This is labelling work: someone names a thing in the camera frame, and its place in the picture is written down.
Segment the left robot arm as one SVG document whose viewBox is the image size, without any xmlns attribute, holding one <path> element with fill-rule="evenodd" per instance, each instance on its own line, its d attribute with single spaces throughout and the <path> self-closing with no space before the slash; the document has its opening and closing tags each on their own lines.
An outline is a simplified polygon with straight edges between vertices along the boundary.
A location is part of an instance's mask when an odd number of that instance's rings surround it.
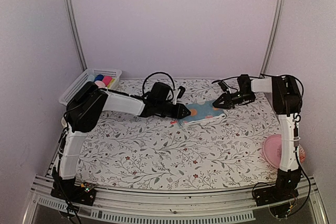
<svg viewBox="0 0 336 224">
<path fill-rule="evenodd" d="M 102 112 L 116 111 L 141 118 L 159 116 L 180 120 L 191 115 L 190 110 L 178 102 L 184 92 L 184 87 L 174 89 L 156 82 L 151 91 L 139 96 L 100 88 L 93 82 L 87 82 L 68 102 L 64 113 L 66 126 L 52 172 L 58 192 L 67 200 L 77 197 L 81 187 L 75 185 L 75 173 L 80 150 Z"/>
</svg>

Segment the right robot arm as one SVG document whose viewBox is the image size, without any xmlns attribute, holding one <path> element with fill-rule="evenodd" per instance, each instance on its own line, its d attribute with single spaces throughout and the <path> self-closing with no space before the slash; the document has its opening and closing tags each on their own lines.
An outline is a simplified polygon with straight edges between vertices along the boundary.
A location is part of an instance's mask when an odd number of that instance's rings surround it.
<svg viewBox="0 0 336 224">
<path fill-rule="evenodd" d="M 239 89 L 234 93 L 229 91 L 225 83 L 227 79 L 213 81 L 223 90 L 220 97 L 213 102 L 213 106 L 230 110 L 236 105 L 248 105 L 254 102 L 256 93 L 271 94 L 272 109 L 281 127 L 281 160 L 271 196 L 276 201 L 282 201 L 296 189 L 301 178 L 299 123 L 304 93 L 302 82 L 288 74 L 280 76 L 261 74 L 260 77 L 241 74 L 236 79 Z"/>
</svg>

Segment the light blue towel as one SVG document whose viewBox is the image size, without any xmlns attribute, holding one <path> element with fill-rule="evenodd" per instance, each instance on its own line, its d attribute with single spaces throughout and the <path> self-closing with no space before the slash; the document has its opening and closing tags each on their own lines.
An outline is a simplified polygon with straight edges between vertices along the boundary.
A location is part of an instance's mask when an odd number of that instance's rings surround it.
<svg viewBox="0 0 336 224">
<path fill-rule="evenodd" d="M 186 107 L 191 114 L 183 119 L 178 119 L 176 123 L 180 127 L 187 127 L 224 119 L 226 117 L 224 109 L 214 107 L 213 102 L 214 100 L 187 104 Z"/>
</svg>

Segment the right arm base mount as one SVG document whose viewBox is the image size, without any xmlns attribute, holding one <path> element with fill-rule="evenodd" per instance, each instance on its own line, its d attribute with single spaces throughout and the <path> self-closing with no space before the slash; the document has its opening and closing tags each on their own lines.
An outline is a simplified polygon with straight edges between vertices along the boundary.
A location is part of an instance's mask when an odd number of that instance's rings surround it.
<svg viewBox="0 0 336 224">
<path fill-rule="evenodd" d="M 264 206 L 295 199 L 299 196 L 296 189 L 280 190 L 275 185 L 267 183 L 257 183 L 251 191 L 252 197 L 257 206 Z"/>
</svg>

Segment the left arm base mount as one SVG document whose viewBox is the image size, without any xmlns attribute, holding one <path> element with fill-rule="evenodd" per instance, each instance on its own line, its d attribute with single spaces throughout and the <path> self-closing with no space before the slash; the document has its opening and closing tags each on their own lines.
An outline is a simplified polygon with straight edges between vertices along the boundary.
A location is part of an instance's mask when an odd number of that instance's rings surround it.
<svg viewBox="0 0 336 224">
<path fill-rule="evenodd" d="M 93 206 L 97 191 L 95 189 L 87 191 L 86 188 L 76 185 L 75 182 L 75 178 L 55 180 L 51 196 L 62 200 L 69 200 L 71 203 Z"/>
</svg>

